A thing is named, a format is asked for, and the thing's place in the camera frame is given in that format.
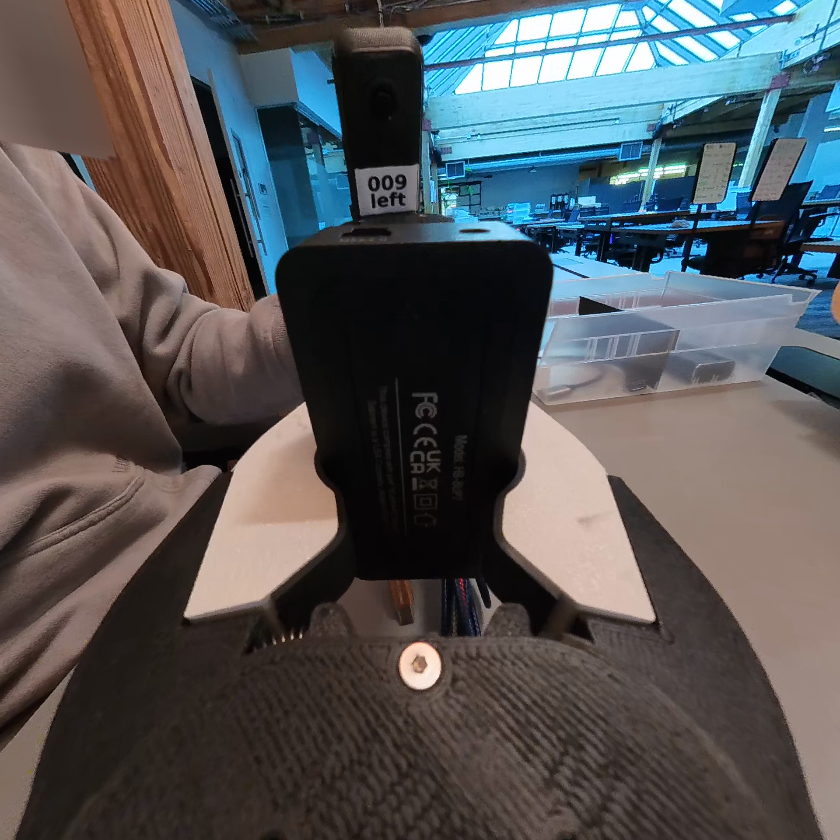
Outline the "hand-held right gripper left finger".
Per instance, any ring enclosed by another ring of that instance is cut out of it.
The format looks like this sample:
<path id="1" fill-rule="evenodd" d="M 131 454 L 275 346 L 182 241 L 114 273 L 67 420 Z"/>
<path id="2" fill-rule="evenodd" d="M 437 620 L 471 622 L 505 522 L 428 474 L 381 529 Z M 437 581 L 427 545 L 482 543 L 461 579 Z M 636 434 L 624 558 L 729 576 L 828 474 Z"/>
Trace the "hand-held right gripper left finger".
<path id="1" fill-rule="evenodd" d="M 354 578 L 343 502 L 321 478 L 305 404 L 281 419 L 234 468 L 184 618 L 256 613 L 310 624 Z"/>

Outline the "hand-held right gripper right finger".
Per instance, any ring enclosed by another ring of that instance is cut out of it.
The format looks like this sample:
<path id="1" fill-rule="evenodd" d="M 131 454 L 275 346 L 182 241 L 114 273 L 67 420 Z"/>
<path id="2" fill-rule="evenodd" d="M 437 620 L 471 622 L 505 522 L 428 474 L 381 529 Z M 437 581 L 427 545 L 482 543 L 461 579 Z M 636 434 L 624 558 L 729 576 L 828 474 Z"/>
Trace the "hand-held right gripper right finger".
<path id="1" fill-rule="evenodd" d="M 555 606 L 583 618 L 655 624 L 605 469 L 537 402 L 528 405 L 518 472 L 493 513 L 486 627 L 503 604 L 523 606 L 535 632 Z"/>

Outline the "black ribbed hub box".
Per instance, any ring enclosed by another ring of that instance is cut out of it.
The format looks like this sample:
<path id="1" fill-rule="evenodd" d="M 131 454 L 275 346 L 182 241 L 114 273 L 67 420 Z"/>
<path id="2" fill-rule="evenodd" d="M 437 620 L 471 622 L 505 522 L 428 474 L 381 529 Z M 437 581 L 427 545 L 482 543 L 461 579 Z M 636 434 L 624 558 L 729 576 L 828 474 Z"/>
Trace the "black ribbed hub box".
<path id="1" fill-rule="evenodd" d="M 354 574 L 473 576 L 519 471 L 553 285 L 501 223 L 344 225 L 281 258 L 276 294 Z"/>

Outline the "person's left forearm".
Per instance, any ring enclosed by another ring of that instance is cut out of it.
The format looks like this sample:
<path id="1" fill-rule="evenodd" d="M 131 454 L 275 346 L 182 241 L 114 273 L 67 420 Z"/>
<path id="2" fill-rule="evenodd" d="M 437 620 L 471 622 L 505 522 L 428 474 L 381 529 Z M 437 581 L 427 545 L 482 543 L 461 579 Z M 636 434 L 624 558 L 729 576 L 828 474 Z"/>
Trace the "person's left forearm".
<path id="1" fill-rule="evenodd" d="M 142 359 L 170 421 L 247 424 L 283 417 L 303 402 L 276 295 L 244 312 L 169 290 L 145 316 Z"/>

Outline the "grey desk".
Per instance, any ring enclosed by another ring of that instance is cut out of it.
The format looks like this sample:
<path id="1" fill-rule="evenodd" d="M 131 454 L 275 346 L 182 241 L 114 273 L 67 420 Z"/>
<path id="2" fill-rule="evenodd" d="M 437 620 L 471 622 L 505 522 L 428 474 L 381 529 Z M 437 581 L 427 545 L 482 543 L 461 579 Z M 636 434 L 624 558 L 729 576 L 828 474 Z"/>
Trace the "grey desk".
<path id="1" fill-rule="evenodd" d="M 838 838 L 838 408 L 774 378 L 549 406 L 716 587 Z"/>

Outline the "dark grey box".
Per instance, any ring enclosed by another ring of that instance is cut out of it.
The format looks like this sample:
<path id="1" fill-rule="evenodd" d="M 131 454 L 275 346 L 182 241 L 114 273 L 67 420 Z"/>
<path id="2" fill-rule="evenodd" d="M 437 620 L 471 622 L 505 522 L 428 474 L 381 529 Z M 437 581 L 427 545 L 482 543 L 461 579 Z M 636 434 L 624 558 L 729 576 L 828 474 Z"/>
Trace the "dark grey box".
<path id="1" fill-rule="evenodd" d="M 623 392 L 638 394 L 658 389 L 666 363 L 675 351 L 680 330 L 619 328 L 618 332 L 591 339 L 586 361 L 612 367 L 623 376 Z"/>

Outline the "small black adapter box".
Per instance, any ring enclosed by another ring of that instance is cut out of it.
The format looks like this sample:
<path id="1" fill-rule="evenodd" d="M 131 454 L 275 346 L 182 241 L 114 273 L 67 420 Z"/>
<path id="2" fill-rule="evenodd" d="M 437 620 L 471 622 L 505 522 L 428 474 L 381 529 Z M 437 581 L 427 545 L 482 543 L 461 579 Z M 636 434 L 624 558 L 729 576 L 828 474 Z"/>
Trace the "small black adapter box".
<path id="1" fill-rule="evenodd" d="M 715 385 L 728 382 L 736 362 L 728 357 L 706 351 L 672 353 L 665 372 L 686 386 Z"/>

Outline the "person in grey hoodie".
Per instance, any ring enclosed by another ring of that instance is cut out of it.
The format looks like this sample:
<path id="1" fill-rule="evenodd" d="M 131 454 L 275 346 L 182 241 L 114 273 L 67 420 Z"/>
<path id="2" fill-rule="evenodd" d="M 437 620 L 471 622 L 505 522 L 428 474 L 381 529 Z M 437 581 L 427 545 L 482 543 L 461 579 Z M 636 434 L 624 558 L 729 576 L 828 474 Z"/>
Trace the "person in grey hoodie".
<path id="1" fill-rule="evenodd" d="M 217 474 L 173 425 L 232 422 L 248 314 L 157 266 L 60 154 L 2 143 L 2 734 L 77 664 Z"/>

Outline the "wooden pillar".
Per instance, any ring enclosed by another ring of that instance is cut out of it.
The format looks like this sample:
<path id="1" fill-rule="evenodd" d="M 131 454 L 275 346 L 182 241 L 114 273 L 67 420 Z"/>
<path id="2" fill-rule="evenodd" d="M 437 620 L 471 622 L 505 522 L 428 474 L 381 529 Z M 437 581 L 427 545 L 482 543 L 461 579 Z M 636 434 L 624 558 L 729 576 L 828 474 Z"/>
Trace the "wooden pillar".
<path id="1" fill-rule="evenodd" d="M 153 262 L 224 308 L 255 297 L 172 9 L 68 1 L 113 146 L 83 158 L 96 191 Z"/>

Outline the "clear plastic bin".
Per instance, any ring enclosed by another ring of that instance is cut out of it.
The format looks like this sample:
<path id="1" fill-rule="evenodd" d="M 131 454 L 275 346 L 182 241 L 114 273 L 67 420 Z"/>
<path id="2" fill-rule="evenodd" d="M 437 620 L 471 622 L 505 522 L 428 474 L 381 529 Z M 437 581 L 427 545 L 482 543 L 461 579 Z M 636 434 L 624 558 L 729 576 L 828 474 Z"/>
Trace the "clear plastic bin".
<path id="1" fill-rule="evenodd" d="M 556 269 L 532 394 L 553 406 L 757 382 L 815 296 L 807 288 L 672 270 L 571 280 Z M 591 339 L 657 327 L 680 330 L 672 354 L 697 350 L 734 360 L 731 379 L 686 386 L 664 371 L 657 390 L 634 395 L 623 392 L 618 371 L 586 361 Z"/>

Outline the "long wooden office table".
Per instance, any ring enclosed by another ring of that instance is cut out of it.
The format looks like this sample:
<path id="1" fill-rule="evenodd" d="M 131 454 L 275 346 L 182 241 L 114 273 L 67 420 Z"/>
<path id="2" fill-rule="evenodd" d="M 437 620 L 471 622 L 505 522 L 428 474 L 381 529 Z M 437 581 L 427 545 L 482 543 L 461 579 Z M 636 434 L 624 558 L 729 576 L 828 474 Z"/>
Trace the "long wooden office table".
<path id="1" fill-rule="evenodd" d="M 579 235 L 595 235 L 597 258 L 613 259 L 632 270 L 648 271 L 655 257 L 675 248 L 681 271 L 695 268 L 715 277 L 757 275 L 768 240 L 779 237 L 781 224 L 749 220 L 698 220 L 669 224 L 583 224 Z"/>

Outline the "white notice board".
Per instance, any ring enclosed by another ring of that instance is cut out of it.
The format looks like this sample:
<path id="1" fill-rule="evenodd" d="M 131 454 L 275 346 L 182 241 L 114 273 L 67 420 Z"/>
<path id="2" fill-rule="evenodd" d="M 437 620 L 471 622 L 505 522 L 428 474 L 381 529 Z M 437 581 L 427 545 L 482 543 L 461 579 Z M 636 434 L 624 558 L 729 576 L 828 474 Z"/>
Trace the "white notice board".
<path id="1" fill-rule="evenodd" d="M 772 141 L 749 200 L 753 203 L 781 199 L 805 150 L 807 139 L 777 138 Z"/>
<path id="2" fill-rule="evenodd" d="M 689 201 L 691 205 L 717 205 L 725 200 L 737 148 L 735 142 L 703 145 Z"/>

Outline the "black office chair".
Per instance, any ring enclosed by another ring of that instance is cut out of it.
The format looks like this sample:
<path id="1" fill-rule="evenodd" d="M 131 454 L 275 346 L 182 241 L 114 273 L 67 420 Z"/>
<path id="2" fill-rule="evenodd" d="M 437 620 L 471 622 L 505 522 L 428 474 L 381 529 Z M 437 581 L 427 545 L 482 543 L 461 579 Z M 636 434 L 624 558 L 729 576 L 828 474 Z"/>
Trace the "black office chair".
<path id="1" fill-rule="evenodd" d="M 768 240 L 759 256 L 757 278 L 769 277 L 774 282 L 785 274 L 798 273 L 803 280 L 806 272 L 801 267 L 800 246 L 809 239 L 802 233 L 801 212 L 804 200 L 811 191 L 813 181 L 791 183 L 781 197 L 772 202 L 753 202 L 749 221 L 780 223 L 779 237 Z"/>

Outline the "white support column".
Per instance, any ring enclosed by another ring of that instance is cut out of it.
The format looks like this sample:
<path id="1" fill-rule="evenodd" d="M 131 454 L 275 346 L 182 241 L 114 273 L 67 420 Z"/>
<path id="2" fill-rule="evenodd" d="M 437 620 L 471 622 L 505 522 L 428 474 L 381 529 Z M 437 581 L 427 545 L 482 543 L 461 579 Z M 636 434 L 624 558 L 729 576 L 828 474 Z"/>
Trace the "white support column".
<path id="1" fill-rule="evenodd" d="M 765 92 L 752 137 L 753 169 L 757 172 L 763 160 L 764 148 L 773 127 L 775 110 L 781 99 L 782 89 L 772 88 Z"/>

